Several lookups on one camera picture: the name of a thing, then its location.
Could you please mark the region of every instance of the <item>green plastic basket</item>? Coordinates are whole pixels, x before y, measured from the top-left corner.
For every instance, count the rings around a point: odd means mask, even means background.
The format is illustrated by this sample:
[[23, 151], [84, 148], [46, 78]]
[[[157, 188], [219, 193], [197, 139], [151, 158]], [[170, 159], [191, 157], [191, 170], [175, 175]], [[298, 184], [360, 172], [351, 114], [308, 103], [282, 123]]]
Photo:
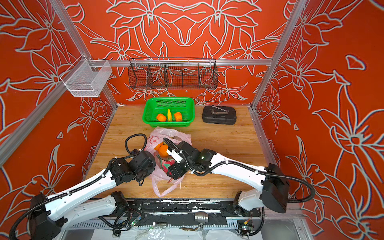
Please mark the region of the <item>green plastic basket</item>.
[[[156, 119], [159, 113], [167, 117], [168, 109], [172, 114], [172, 122], [160, 122]], [[175, 121], [175, 113], [181, 113], [182, 122]], [[147, 101], [143, 113], [143, 121], [151, 127], [188, 127], [195, 119], [195, 102], [192, 98], [151, 98]]]

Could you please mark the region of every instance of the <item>floral wallpaper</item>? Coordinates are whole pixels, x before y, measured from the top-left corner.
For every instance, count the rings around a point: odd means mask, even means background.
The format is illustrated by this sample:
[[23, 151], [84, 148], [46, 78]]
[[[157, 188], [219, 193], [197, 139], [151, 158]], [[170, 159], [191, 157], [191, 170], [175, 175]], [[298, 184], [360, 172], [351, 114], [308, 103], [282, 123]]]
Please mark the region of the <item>floral wallpaper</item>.
[[[94, 59], [271, 58], [294, 0], [203, 1], [63, 0]], [[199, 104], [250, 104], [266, 66], [218, 68], [215, 90], [141, 89], [129, 86], [126, 67], [108, 81], [120, 104], [154, 96], [188, 96]]]
[[[80, 54], [47, 0], [0, 1], [0, 42], [1, 144]], [[61, 96], [0, 168], [0, 239], [8, 239], [33, 196], [82, 181], [112, 114], [104, 93]], [[26, 220], [17, 235], [30, 239]]]
[[[384, 4], [309, 0], [257, 105], [318, 239], [384, 238]], [[291, 195], [307, 195], [292, 183]]]

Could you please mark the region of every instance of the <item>black wire basket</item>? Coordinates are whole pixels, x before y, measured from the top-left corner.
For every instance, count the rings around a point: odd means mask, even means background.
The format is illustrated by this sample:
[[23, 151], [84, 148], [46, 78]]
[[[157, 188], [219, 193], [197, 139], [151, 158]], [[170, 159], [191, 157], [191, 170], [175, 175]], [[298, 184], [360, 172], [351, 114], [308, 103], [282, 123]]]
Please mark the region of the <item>black wire basket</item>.
[[215, 89], [218, 85], [215, 59], [131, 58], [129, 61], [129, 86], [133, 89]]

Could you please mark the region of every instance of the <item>white wire basket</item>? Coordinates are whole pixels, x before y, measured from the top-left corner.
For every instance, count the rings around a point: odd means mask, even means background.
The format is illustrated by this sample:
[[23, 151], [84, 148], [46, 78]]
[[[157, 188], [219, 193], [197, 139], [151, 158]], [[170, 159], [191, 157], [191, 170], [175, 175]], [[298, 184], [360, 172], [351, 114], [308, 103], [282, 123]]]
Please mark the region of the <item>white wire basket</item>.
[[99, 70], [90, 67], [87, 60], [82, 60], [79, 62], [79, 67], [73, 71], [70, 77], [62, 81], [74, 97], [98, 97], [112, 74], [112, 68], [107, 60]]

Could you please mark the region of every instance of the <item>black case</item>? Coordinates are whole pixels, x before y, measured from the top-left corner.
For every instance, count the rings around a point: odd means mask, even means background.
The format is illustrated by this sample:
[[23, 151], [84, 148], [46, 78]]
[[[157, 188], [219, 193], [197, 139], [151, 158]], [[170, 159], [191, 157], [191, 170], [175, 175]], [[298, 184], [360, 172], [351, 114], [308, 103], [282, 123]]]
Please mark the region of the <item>black case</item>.
[[228, 112], [224, 112], [212, 106], [205, 106], [203, 109], [203, 121], [206, 123], [217, 123], [227, 125], [235, 124], [236, 110], [231, 107], [220, 106], [220, 108], [228, 110]]

